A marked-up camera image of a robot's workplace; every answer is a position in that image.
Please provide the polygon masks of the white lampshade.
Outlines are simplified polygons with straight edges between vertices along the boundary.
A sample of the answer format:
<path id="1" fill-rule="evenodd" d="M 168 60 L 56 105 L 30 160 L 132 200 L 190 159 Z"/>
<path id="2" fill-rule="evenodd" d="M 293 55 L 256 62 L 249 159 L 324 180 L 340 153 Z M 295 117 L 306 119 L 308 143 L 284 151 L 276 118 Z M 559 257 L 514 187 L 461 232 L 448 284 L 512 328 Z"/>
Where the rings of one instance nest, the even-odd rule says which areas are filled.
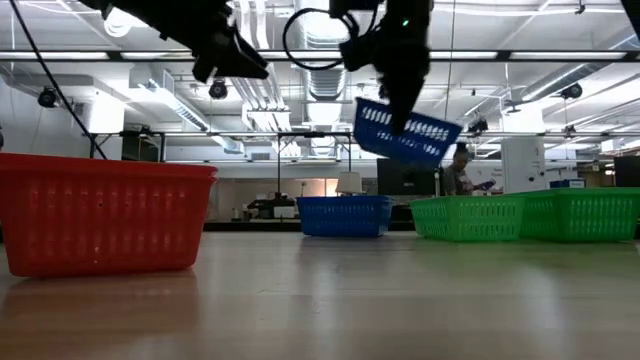
<path id="1" fill-rule="evenodd" d="M 340 195 L 362 194 L 362 178 L 358 172 L 341 172 L 336 185 L 336 193 Z"/>

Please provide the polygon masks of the white pillar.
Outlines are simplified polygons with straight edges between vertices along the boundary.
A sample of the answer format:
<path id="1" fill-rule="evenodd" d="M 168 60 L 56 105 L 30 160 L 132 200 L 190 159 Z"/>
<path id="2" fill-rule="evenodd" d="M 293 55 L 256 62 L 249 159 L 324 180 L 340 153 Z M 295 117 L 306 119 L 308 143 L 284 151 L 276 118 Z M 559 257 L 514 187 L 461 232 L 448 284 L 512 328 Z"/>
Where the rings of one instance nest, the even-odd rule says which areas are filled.
<path id="1" fill-rule="evenodd" d="M 544 190 L 545 147 L 541 137 L 512 137 L 501 142 L 504 193 Z"/>

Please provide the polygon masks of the black screen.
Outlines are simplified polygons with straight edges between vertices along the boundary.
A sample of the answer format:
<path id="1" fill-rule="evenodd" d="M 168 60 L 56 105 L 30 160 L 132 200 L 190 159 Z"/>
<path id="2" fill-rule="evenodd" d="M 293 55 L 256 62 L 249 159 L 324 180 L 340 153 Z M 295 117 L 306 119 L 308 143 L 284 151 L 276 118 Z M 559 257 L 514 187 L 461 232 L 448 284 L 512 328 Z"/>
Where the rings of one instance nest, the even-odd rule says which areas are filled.
<path id="1" fill-rule="evenodd" d="M 640 156 L 621 156 L 614 159 L 615 185 L 640 188 Z"/>

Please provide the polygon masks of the person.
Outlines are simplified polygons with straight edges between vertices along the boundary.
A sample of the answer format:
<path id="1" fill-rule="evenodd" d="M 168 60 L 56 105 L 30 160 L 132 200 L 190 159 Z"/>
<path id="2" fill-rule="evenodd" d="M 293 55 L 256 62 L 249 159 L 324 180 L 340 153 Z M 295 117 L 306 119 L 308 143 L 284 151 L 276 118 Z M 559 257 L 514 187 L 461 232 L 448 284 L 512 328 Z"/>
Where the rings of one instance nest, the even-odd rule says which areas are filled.
<path id="1" fill-rule="evenodd" d="M 474 191 L 482 190 L 481 183 L 474 184 L 466 174 L 469 159 L 466 144 L 457 143 L 452 163 L 443 170 L 442 186 L 446 196 L 469 196 Z"/>

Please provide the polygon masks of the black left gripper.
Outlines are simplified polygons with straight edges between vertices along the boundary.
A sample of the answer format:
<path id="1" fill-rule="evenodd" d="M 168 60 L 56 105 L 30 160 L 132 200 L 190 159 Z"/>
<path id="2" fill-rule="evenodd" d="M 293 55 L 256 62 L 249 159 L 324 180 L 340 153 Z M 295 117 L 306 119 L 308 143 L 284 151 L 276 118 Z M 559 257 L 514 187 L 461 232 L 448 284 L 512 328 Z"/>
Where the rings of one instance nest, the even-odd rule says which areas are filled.
<path id="1" fill-rule="evenodd" d="M 196 57 L 194 78 L 206 83 L 217 77 L 266 79 L 268 62 L 230 28 L 233 8 L 227 0 L 166 0 L 159 6 L 159 32 L 190 49 Z"/>

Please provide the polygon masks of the green plastic basket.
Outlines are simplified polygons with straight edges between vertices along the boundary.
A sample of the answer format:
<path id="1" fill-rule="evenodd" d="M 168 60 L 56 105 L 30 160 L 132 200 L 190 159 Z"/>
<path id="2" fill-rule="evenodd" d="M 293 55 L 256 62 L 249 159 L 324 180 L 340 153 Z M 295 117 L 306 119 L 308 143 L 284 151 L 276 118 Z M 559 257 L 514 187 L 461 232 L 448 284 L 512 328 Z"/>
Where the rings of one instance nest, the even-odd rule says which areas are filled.
<path id="1" fill-rule="evenodd" d="M 563 243 L 616 242 L 634 238 L 640 196 L 522 196 L 520 236 Z"/>
<path id="2" fill-rule="evenodd" d="M 410 203 L 423 238 L 449 242 L 506 242 L 520 238 L 524 199 L 518 196 L 445 196 Z"/>
<path id="3" fill-rule="evenodd" d="M 585 196 L 640 196 L 640 188 L 553 188 L 520 192 L 518 196 L 585 195 Z"/>

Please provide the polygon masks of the grey horizontal rail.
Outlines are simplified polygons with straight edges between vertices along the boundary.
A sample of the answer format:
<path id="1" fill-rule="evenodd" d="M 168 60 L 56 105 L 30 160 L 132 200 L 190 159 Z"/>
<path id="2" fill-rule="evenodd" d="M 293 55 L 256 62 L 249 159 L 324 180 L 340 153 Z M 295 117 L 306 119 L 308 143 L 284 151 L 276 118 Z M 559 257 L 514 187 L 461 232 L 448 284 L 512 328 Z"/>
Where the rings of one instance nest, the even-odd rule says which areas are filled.
<path id="1" fill-rule="evenodd" d="M 277 132 L 163 132 L 167 137 L 180 137 L 180 138 L 192 138 L 192 137 L 276 137 Z M 470 132 L 461 132 L 459 137 L 466 138 L 510 138 L 510 137 L 546 137 L 546 138 L 561 138 L 561 139 L 574 139 L 578 137 L 589 138 L 605 138 L 605 137 L 640 137 L 640 131 L 613 131 L 605 130 L 599 132 L 483 132 L 480 134 L 473 134 Z"/>

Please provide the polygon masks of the black metal frame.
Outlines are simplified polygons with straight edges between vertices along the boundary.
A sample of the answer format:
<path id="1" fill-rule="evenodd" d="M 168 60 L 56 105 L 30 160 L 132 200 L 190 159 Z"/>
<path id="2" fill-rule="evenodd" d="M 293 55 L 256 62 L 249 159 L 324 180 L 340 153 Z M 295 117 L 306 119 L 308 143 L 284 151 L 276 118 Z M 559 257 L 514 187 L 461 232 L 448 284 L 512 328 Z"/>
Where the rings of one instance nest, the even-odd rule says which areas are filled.
<path id="1" fill-rule="evenodd" d="M 165 133 L 150 130 L 91 133 L 88 157 L 101 158 L 101 149 L 111 160 L 163 163 L 167 140 Z"/>

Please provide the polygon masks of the silver ventilation duct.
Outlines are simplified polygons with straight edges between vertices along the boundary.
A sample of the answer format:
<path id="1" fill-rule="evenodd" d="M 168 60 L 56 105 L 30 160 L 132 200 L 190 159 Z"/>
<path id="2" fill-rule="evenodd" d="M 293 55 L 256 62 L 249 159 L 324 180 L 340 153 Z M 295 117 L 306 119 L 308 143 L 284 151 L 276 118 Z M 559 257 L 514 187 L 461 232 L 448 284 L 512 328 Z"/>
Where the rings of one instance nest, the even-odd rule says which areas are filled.
<path id="1" fill-rule="evenodd" d="M 298 48 L 304 50 L 337 50 L 341 42 L 349 39 L 347 27 L 325 13 L 307 13 L 294 23 L 299 33 Z M 337 132 L 341 123 L 347 72 L 339 65 L 329 70 L 305 70 L 303 74 L 307 101 L 305 122 L 312 131 Z"/>

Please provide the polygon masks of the blue plastic basket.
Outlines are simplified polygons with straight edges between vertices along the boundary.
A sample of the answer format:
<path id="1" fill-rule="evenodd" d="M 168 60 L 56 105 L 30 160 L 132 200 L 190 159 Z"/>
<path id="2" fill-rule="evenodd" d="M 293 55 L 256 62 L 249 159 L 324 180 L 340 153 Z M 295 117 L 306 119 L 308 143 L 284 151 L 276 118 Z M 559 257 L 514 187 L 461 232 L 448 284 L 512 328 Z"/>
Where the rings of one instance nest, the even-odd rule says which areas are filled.
<path id="1" fill-rule="evenodd" d="M 366 98 L 355 103 L 353 136 L 360 148 L 403 163 L 437 167 L 462 132 L 456 123 L 411 112 L 395 134 L 389 105 Z"/>
<path id="2" fill-rule="evenodd" d="M 353 195 L 353 196 L 304 196 L 296 197 L 298 202 L 393 202 L 393 199 L 384 195 Z"/>
<path id="3" fill-rule="evenodd" d="M 392 202 L 386 196 L 299 197 L 301 230 L 307 236 L 375 238 L 388 231 Z"/>

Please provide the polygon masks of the black computer monitor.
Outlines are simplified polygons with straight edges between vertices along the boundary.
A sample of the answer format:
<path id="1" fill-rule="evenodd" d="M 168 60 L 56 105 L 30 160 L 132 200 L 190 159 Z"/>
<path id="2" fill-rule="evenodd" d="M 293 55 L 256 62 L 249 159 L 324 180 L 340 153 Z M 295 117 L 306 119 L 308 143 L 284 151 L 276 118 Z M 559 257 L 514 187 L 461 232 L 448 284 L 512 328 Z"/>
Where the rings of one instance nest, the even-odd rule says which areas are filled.
<path id="1" fill-rule="evenodd" d="M 377 184 L 380 195 L 435 196 L 439 168 L 378 159 Z"/>

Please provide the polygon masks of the black metal frame stand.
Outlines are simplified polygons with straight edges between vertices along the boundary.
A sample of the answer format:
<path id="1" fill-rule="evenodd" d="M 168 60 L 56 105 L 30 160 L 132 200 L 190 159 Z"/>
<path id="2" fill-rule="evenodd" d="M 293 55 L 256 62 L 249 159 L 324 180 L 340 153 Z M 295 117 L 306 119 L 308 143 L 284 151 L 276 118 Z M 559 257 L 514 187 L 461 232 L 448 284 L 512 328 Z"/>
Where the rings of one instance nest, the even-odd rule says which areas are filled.
<path id="1" fill-rule="evenodd" d="M 344 137 L 347 139 L 347 152 L 348 152 L 348 170 L 352 170 L 352 138 L 353 135 L 350 131 L 290 131 L 290 132 L 277 132 L 276 133 L 276 144 L 277 144 L 277 193 L 282 193 L 281 190 L 281 152 L 283 150 L 282 139 L 289 138 L 290 140 L 296 140 L 298 137 L 303 137 L 307 139 L 315 139 L 315 138 L 325 138 L 332 137 L 335 141 L 338 140 L 339 137 Z"/>

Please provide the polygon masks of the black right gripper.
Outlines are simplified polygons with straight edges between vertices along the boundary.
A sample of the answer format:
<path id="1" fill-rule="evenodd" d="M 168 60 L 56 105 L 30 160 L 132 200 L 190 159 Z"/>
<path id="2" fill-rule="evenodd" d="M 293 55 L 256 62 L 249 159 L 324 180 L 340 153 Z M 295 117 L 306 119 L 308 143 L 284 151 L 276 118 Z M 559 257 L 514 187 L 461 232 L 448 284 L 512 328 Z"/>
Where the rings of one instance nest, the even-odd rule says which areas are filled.
<path id="1" fill-rule="evenodd" d="M 383 18 L 339 45 L 348 71 L 372 65 L 381 75 L 378 96 L 390 100 L 392 134 L 409 120 L 429 70 L 427 34 L 433 0 L 385 0 Z"/>

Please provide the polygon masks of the black background table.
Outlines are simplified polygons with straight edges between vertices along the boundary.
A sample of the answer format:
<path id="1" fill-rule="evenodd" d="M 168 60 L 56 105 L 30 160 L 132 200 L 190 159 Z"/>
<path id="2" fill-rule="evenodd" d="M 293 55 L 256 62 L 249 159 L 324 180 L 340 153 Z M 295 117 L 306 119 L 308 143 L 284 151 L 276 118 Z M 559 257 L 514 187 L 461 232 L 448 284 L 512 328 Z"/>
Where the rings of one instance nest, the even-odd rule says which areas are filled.
<path id="1" fill-rule="evenodd" d="M 206 222 L 203 225 L 204 232 L 303 232 L 306 235 L 353 235 L 356 230 L 324 230 L 312 231 L 304 230 L 300 222 Z"/>

